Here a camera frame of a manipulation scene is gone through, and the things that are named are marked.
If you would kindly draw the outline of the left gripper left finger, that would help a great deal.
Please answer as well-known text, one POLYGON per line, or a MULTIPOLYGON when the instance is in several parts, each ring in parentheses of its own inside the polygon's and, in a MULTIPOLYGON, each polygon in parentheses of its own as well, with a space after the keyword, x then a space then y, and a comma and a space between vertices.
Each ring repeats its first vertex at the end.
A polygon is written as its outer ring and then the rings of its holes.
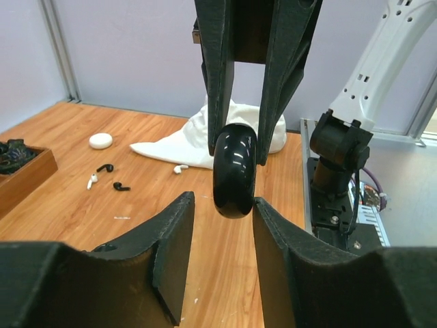
POLYGON ((186 191, 92 251, 61 242, 3 242, 1 326, 178 326, 194 216, 195 196, 186 191))

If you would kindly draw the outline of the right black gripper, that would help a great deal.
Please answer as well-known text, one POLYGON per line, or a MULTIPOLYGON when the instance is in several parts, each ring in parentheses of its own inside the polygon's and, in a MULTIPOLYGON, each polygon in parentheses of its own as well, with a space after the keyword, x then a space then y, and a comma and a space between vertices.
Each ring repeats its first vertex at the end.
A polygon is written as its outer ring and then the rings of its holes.
POLYGON ((266 64, 257 138, 257 163, 266 164, 274 128, 303 79, 321 7, 321 1, 195 2, 211 155, 227 121, 234 61, 266 64))

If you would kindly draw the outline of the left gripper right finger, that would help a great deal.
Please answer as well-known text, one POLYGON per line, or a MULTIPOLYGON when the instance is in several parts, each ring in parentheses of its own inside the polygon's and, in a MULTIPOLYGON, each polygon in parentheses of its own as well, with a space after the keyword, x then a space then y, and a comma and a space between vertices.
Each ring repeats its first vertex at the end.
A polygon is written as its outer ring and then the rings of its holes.
POLYGON ((266 327, 436 326, 435 248, 355 256, 305 232, 261 197, 253 233, 266 327))

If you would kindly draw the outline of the black earbud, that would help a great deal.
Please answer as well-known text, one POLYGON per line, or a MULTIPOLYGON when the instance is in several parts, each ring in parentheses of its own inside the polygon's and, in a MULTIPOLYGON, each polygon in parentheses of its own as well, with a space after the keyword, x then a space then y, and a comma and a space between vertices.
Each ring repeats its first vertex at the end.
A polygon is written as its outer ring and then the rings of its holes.
POLYGON ((101 172, 103 170, 106 170, 107 172, 112 172, 114 170, 114 166, 112 164, 107 163, 107 164, 101 165, 96 171, 101 172))
POLYGON ((113 183, 113 188, 116 191, 130 191, 131 190, 130 187, 124 186, 121 182, 114 182, 113 183))

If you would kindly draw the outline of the black charging case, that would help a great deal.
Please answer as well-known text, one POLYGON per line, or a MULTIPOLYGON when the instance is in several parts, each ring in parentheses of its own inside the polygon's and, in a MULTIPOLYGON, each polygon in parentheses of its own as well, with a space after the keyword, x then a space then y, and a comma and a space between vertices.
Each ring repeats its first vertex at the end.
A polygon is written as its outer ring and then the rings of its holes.
POLYGON ((225 126, 216 141, 213 161, 213 199, 228 219, 248 215, 253 207, 257 135, 246 124, 225 126))

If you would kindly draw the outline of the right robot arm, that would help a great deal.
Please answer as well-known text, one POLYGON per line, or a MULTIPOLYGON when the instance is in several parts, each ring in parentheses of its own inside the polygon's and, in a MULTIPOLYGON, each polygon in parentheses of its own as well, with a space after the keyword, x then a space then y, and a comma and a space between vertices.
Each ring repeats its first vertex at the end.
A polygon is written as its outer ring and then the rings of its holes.
MULTIPOLYGON (((225 126, 234 64, 263 64, 257 163, 264 165, 274 126, 304 75, 321 1, 196 1, 202 74, 208 95, 208 150, 214 153, 225 126)), ((382 102, 428 27, 435 1, 387 1, 348 82, 331 103, 343 120, 369 131, 382 102)))

